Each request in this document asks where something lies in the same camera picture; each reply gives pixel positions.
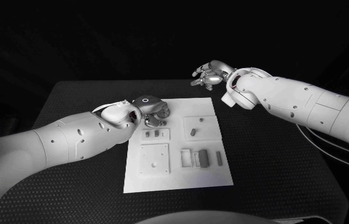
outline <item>black background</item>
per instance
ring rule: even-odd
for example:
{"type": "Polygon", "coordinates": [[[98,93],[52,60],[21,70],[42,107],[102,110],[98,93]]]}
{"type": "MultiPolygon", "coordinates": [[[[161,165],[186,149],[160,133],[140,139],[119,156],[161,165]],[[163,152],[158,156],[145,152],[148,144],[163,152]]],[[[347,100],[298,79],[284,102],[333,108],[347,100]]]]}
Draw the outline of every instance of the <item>black background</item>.
{"type": "Polygon", "coordinates": [[[13,132],[56,82],[189,79],[210,60],[349,94],[347,0],[3,0],[0,35],[13,132]]]}

